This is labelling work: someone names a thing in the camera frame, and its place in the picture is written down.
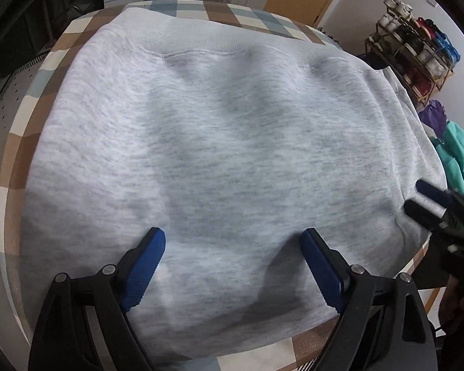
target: teal garment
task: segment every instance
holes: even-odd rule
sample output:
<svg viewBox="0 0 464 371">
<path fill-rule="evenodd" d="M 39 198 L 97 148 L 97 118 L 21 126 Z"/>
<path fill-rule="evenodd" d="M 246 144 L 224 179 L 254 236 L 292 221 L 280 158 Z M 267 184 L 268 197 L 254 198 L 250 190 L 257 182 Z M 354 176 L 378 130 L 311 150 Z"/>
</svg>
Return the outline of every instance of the teal garment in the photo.
<svg viewBox="0 0 464 371">
<path fill-rule="evenodd" d="M 447 123 L 443 143 L 433 140 L 433 145 L 445 169 L 447 182 L 464 195 L 464 130 L 453 121 Z"/>
</svg>

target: plaid tablecloth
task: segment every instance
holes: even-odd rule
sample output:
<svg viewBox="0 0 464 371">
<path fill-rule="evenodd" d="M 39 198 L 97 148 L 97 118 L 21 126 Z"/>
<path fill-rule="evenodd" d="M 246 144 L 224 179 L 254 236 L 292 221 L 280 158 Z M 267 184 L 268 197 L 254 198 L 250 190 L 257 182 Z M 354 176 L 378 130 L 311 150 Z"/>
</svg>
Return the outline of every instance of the plaid tablecloth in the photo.
<svg viewBox="0 0 464 371">
<path fill-rule="evenodd" d="M 142 1 L 125 7 L 141 7 L 179 18 L 214 21 L 339 48 L 329 37 L 304 24 L 237 5 L 178 0 Z M 55 96 L 75 55 L 100 27 L 112 21 L 125 7 L 92 12 L 70 23 L 48 54 L 22 99 L 5 145 L 0 171 L 0 252 L 5 254 L 3 257 L 6 258 L 2 267 L 2 278 L 16 319 L 30 342 L 32 331 L 22 308 L 17 264 L 20 255 L 20 221 L 24 191 L 32 156 Z M 412 272 L 426 250 L 427 244 L 419 250 L 404 271 Z M 219 358 L 191 360 L 173 365 L 171 369 L 291 371 L 319 354 L 334 325 L 335 319 L 270 346 Z"/>
</svg>

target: light switch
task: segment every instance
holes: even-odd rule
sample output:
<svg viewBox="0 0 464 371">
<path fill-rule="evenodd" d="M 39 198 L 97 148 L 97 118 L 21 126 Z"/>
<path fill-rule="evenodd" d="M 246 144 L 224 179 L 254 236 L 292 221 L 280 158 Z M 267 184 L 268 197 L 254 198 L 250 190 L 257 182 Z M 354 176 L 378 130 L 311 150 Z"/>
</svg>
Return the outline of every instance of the light switch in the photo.
<svg viewBox="0 0 464 371">
<path fill-rule="evenodd" d="M 427 0 L 429 5 L 431 5 L 432 7 L 435 7 L 438 5 L 438 3 L 435 1 L 435 0 Z"/>
</svg>

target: hand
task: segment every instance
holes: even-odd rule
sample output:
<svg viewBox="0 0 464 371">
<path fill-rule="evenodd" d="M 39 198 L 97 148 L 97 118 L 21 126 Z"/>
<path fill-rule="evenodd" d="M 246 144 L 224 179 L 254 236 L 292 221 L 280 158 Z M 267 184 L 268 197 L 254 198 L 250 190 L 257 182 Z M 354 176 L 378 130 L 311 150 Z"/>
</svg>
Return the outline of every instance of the hand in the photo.
<svg viewBox="0 0 464 371">
<path fill-rule="evenodd" d="M 459 280 L 450 276 L 438 309 L 440 325 L 448 335 L 454 333 L 464 321 L 464 297 L 459 299 L 457 286 Z"/>
</svg>

